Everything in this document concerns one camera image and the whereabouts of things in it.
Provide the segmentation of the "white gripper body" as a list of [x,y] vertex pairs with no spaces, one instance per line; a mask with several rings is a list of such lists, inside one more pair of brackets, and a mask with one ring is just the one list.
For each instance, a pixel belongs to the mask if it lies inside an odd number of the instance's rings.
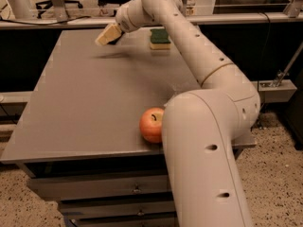
[[120,7],[116,12],[116,23],[124,32],[132,32],[134,30],[134,26],[128,17],[127,10],[123,7]]

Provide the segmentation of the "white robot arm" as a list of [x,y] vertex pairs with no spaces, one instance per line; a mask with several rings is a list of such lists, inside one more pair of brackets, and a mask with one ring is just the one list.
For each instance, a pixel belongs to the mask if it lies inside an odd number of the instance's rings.
[[254,227],[232,142],[258,118],[253,83],[181,12],[181,0],[132,0],[96,42],[159,24],[168,32],[198,89],[172,98],[164,111],[163,149],[180,227]]

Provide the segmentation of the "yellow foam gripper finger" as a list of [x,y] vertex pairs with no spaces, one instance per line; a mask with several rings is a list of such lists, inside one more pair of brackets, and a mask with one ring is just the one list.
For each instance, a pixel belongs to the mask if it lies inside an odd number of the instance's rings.
[[106,45],[122,35],[122,30],[117,24],[109,24],[95,39],[96,45]]

